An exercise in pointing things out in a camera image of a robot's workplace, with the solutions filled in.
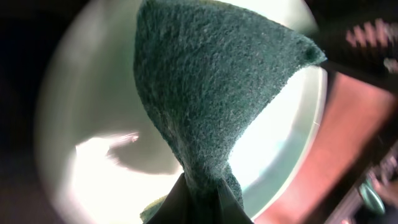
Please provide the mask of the green scouring sponge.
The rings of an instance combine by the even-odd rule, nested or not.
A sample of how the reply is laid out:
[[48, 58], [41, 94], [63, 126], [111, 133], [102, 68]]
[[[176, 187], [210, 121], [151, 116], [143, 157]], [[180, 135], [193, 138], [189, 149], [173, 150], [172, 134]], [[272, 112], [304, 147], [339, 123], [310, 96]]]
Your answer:
[[228, 159], [287, 80], [326, 59], [306, 36], [220, 1], [144, 1], [134, 79], [144, 109], [183, 168], [189, 223], [216, 223], [223, 179], [243, 209]]

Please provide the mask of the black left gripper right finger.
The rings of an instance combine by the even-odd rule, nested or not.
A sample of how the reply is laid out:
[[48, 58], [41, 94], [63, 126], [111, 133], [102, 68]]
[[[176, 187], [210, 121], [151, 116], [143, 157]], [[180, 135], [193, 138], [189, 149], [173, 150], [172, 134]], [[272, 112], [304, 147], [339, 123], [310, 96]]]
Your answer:
[[253, 224], [239, 206], [225, 180], [217, 186], [216, 223], [218, 224]]

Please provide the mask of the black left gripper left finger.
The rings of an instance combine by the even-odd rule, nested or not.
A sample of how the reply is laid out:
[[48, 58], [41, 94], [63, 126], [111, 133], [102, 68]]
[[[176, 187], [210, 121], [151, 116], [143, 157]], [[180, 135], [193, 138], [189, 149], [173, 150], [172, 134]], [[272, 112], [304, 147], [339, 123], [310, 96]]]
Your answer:
[[181, 174], [170, 193], [147, 224], [188, 224], [192, 201], [185, 174]]

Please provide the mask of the white plate green stain front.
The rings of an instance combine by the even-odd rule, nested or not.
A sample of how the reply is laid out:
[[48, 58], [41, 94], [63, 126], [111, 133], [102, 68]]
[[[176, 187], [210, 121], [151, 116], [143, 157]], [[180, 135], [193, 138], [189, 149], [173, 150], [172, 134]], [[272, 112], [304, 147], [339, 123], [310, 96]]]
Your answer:
[[[132, 72], [139, 1], [92, 1], [48, 67], [36, 118], [42, 184], [65, 223], [140, 223], [182, 168], [136, 91]], [[247, 128], [229, 163], [244, 210], [258, 217], [289, 186], [317, 135], [327, 73], [295, 73]]]

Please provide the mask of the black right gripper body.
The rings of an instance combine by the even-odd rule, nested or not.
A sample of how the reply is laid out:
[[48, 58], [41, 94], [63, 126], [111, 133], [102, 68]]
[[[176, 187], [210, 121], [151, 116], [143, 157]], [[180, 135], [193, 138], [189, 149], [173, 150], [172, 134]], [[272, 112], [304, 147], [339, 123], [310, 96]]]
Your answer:
[[321, 64], [382, 88], [397, 89], [397, 0], [305, 0], [324, 51]]

